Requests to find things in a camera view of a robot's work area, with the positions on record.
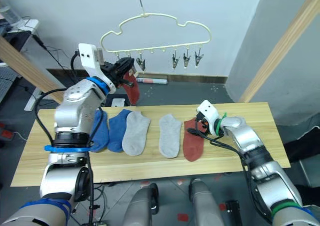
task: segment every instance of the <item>hanger hook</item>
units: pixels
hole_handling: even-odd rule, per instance
[[[143,15],[145,15],[145,9],[144,9],[144,6],[142,5],[142,0],[139,0],[139,1],[140,1],[140,5],[141,5],[141,8],[142,8]]]

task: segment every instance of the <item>red sock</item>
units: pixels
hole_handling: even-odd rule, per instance
[[[127,80],[129,82],[132,82],[134,84],[134,86],[132,88],[127,85],[123,85],[123,87],[126,91],[126,94],[128,95],[128,98],[129,98],[131,105],[136,105],[137,101],[139,100],[139,97],[140,97],[140,91],[139,91],[137,80],[134,75],[130,76],[129,72],[127,72],[123,76],[123,79]]]
[[[197,160],[204,152],[204,139],[190,134],[187,128],[195,128],[195,119],[184,122],[183,154],[190,162]],[[202,130],[202,124],[198,123],[198,129]]]

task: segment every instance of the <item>sock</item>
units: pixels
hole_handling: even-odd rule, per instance
[[[187,131],[187,128],[195,128],[195,123],[194,118],[184,122],[183,154],[190,162],[200,158],[204,152],[204,139]],[[205,131],[201,123],[198,123],[198,129],[202,132]]]
[[[160,139],[159,151],[167,158],[175,158],[180,148],[180,130],[182,122],[168,114],[159,120]]]
[[[117,116],[109,119],[109,144],[108,149],[112,152],[122,152],[122,139],[127,128],[127,116],[131,111],[123,109]]]
[[[126,94],[128,95],[129,101],[131,103],[131,105],[136,105],[137,101],[139,100],[140,97],[140,91],[139,91],[139,86],[137,83],[137,80],[135,78],[134,75],[129,75],[129,72],[127,72],[124,76],[123,76],[124,80],[127,80],[129,82],[132,82],[134,84],[134,86],[131,88],[127,85],[123,85]]]
[[[136,156],[144,151],[150,121],[140,111],[128,114],[126,130],[122,140],[122,148],[127,155]]]
[[[93,127],[91,129],[91,134],[93,130],[96,128],[96,126],[98,125],[100,117],[101,117],[101,113],[99,110],[97,110],[94,115],[94,122],[93,122]],[[103,120],[92,139],[93,145],[90,148],[91,152],[99,152],[107,147],[107,144],[109,142],[109,130],[107,125],[107,118],[108,118],[107,113],[103,112]]]

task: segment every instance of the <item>robotic arm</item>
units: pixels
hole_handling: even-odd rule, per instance
[[[298,190],[244,118],[222,118],[207,100],[197,108],[197,112],[196,119],[204,123],[207,134],[232,138],[268,213],[273,216],[274,226],[320,225],[310,212],[303,209]]]
[[[86,79],[67,89],[55,112],[55,138],[49,151],[48,165],[40,185],[38,201],[22,206],[4,222],[5,226],[63,226],[78,202],[90,195],[88,158],[95,111],[108,94],[122,84],[132,87],[123,76],[134,65],[133,58],[115,64],[103,61],[94,45],[79,44]]]

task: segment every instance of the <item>blue sock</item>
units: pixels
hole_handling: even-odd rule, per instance
[[[110,141],[108,149],[113,152],[122,152],[122,139],[127,128],[127,116],[131,111],[123,109],[117,116],[109,119]]]
[[[101,113],[99,110],[97,110],[95,112],[94,115],[94,122],[93,122],[93,127],[91,130],[91,134],[93,132],[93,130],[96,128],[99,120],[101,117]],[[104,148],[107,147],[108,142],[109,142],[109,130],[108,130],[108,125],[107,125],[107,113],[103,112],[103,120],[98,128],[98,130],[96,131],[92,141],[93,141],[93,145],[90,148],[91,152],[99,152],[101,150],[103,150]]]

